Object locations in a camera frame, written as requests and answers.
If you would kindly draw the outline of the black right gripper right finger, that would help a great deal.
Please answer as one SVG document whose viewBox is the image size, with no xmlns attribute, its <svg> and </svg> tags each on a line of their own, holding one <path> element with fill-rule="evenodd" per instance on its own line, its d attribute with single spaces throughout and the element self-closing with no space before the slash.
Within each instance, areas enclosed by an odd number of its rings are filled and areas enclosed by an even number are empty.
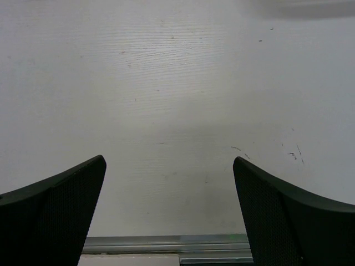
<svg viewBox="0 0 355 266">
<path fill-rule="evenodd" d="M 354 205 L 308 192 L 242 157 L 233 173 L 254 265 L 354 265 Z"/>
</svg>

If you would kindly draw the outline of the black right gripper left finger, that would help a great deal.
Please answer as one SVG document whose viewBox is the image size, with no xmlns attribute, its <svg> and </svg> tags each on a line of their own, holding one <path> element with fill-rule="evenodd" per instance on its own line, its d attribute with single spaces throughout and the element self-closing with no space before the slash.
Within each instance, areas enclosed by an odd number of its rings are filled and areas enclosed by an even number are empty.
<svg viewBox="0 0 355 266">
<path fill-rule="evenodd" d="M 1 195 L 1 265 L 78 265 L 107 164 L 95 156 Z"/>
</svg>

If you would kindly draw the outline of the aluminium table edge rail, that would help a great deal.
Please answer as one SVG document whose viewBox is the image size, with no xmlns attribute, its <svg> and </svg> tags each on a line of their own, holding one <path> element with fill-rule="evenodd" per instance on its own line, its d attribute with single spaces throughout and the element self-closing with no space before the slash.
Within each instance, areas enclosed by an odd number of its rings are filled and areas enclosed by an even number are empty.
<svg viewBox="0 0 355 266">
<path fill-rule="evenodd" d="M 183 265 L 253 264 L 246 234 L 88 237 L 83 254 L 174 254 Z"/>
</svg>

